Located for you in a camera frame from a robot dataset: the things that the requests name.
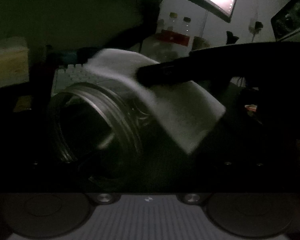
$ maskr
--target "hanging black object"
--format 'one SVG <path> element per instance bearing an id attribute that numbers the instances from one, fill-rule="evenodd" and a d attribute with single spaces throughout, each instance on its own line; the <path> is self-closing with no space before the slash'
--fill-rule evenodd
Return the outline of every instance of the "hanging black object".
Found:
<path id="1" fill-rule="evenodd" d="M 234 36 L 232 32 L 227 31 L 227 43 L 226 43 L 226 45 L 235 44 L 238 39 L 239 39 L 239 37 Z"/>

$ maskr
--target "wall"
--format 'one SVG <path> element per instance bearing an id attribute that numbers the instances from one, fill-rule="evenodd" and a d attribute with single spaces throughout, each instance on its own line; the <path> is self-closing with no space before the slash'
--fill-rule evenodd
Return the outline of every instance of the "wall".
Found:
<path id="1" fill-rule="evenodd" d="M 32 63 L 45 46 L 100 46 L 142 22 L 140 0 L 0 0 L 0 39 L 23 36 Z"/>
<path id="2" fill-rule="evenodd" d="M 209 13 L 202 37 L 211 46 L 222 46 L 226 44 L 226 31 L 231 31 L 239 37 L 237 43 L 251 42 L 253 35 L 249 32 L 249 25 L 253 26 L 255 21 L 261 21 L 264 28 L 254 41 L 274 41 L 270 20 L 287 2 L 288 0 L 237 0 L 231 23 Z"/>

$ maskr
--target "white keyboard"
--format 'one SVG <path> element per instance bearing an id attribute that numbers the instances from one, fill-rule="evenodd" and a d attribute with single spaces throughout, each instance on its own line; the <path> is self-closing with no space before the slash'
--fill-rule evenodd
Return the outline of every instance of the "white keyboard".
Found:
<path id="1" fill-rule="evenodd" d="M 121 95 L 126 95 L 130 92 L 128 88 L 124 87 L 119 82 L 94 75 L 87 71 L 85 66 L 86 64 L 76 64 L 68 65 L 67 68 L 61 66 L 56 69 L 52 83 L 51 96 L 53 97 L 68 86 L 80 82 L 100 85 L 114 92 L 118 92 Z"/>

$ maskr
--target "circular disc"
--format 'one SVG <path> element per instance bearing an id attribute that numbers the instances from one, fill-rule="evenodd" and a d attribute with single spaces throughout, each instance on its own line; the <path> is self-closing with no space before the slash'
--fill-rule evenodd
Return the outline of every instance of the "circular disc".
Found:
<path id="1" fill-rule="evenodd" d="M 292 207 L 282 194 L 217 193 L 207 205 L 208 215 L 226 231 L 243 237 L 269 237 L 290 224 Z"/>
<path id="2" fill-rule="evenodd" d="M 46 238 L 75 229 L 89 211 L 81 193 L 17 193 L 7 198 L 3 217 L 17 234 Z"/>

